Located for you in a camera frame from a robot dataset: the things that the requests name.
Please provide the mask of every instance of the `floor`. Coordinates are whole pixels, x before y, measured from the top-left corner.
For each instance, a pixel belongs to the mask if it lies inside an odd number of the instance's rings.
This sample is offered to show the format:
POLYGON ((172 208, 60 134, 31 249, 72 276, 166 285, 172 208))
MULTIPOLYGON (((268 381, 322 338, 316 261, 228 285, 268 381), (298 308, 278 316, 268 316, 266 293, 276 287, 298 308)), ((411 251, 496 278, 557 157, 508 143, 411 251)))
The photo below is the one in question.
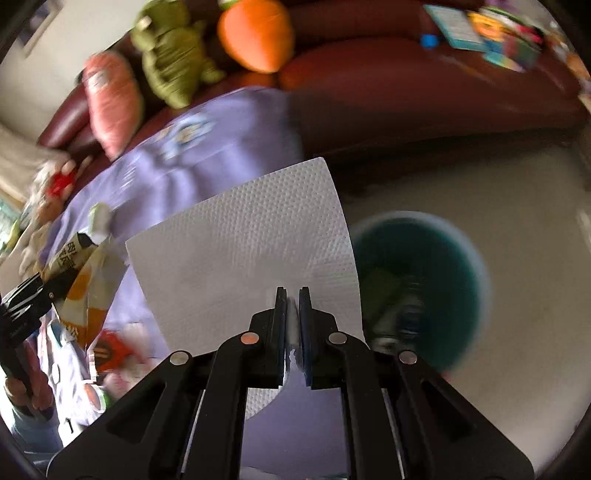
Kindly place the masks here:
POLYGON ((419 210, 462 229, 489 269, 489 323, 451 383, 537 471, 591 400, 591 254, 577 222, 586 205, 570 150, 551 147, 409 177, 343 199, 349 225, 419 210))

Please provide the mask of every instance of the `sofa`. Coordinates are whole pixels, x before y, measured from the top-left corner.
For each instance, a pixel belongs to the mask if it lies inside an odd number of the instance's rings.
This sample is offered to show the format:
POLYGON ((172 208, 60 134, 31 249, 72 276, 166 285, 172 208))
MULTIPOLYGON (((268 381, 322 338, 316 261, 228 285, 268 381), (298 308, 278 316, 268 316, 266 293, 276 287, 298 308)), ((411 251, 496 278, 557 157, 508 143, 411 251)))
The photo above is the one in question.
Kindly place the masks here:
MULTIPOLYGON (((337 188, 358 189, 484 151, 568 141, 587 121, 578 81, 549 49, 526 73, 503 69, 449 47, 417 0, 284 0, 296 52, 274 75, 248 72, 224 52, 215 0, 186 1, 194 20, 207 21, 208 55, 228 74, 201 88, 191 107, 249 85, 290 92, 304 154, 325 157, 337 188), (439 46, 422 48, 423 34, 439 36, 439 46)), ((436 3, 478 9, 483 0, 436 3)), ((129 34, 111 48, 129 60, 145 99, 145 121, 130 150, 186 109, 173 110, 150 91, 129 34)), ((38 143, 77 161, 94 156, 76 190, 110 165, 90 129, 81 83, 38 143)))

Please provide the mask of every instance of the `metal bolt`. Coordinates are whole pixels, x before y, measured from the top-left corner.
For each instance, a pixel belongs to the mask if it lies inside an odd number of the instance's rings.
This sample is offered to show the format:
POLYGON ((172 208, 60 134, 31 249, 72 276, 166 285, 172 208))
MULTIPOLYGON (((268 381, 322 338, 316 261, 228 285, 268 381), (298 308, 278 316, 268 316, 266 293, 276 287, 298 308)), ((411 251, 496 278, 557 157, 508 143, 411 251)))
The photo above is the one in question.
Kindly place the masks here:
POLYGON ((417 363, 417 354, 412 350, 405 350, 398 355, 400 361, 405 365, 414 365, 417 363))
POLYGON ((189 354, 179 350, 170 356, 170 363, 173 365, 184 365, 189 361, 189 354))
POLYGON ((347 336, 343 332, 333 332, 329 335, 329 342, 333 345, 342 345, 347 342, 347 336))
POLYGON ((240 337, 240 341, 244 343, 244 345, 254 345, 259 340, 260 337, 255 332, 246 332, 240 337))

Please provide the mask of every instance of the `paper towel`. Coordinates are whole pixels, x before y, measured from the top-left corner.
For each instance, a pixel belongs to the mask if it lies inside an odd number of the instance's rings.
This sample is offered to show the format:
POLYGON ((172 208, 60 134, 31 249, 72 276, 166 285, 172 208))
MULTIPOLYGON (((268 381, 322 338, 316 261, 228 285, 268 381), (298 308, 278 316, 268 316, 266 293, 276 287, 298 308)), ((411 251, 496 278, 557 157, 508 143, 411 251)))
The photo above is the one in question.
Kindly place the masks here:
POLYGON ((359 283, 345 217, 322 158, 200 202, 126 243, 168 346, 217 350, 274 305, 277 287, 363 339, 359 283))

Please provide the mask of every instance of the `blue cap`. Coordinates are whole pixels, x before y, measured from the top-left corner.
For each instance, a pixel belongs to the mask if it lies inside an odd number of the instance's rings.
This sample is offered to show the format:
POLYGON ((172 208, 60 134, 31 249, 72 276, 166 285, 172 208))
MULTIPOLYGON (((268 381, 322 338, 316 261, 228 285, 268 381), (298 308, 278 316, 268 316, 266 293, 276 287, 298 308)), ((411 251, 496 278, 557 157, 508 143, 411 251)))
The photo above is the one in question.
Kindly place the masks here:
POLYGON ((436 35, 424 34, 421 35, 421 46, 428 50, 435 48, 439 45, 439 39, 436 35))

